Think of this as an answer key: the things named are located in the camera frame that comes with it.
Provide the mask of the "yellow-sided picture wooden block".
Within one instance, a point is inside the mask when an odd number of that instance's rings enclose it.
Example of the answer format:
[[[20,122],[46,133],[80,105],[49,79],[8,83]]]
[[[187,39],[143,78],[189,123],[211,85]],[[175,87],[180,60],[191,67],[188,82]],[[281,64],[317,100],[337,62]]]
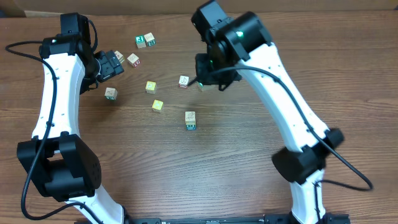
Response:
[[[196,114],[194,111],[185,112],[185,124],[196,124]]]

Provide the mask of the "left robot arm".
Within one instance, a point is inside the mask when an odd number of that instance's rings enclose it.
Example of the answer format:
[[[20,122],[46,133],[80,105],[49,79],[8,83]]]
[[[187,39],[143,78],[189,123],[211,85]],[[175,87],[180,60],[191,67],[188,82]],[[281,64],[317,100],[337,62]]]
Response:
[[[78,127],[80,95],[92,84],[124,71],[114,52],[96,52],[88,34],[68,31],[39,43],[44,91],[32,138],[17,145],[17,158],[27,172],[21,210],[30,220],[43,220],[75,207],[91,223],[131,223],[127,210],[101,184],[96,154],[83,142]],[[29,184],[43,197],[65,205],[42,216],[26,208]]]

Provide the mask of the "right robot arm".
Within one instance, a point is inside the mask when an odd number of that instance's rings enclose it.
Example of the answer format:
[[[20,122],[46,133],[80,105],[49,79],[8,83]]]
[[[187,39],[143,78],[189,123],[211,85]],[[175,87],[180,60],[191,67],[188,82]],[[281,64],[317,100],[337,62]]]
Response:
[[[326,223],[322,204],[328,147],[343,141],[338,129],[329,129],[309,108],[287,74],[269,31],[253,12],[233,19],[222,10],[197,10],[192,18],[205,54],[197,54],[196,81],[224,91],[245,79],[276,122],[285,146],[272,156],[281,176],[290,183],[294,223]]]

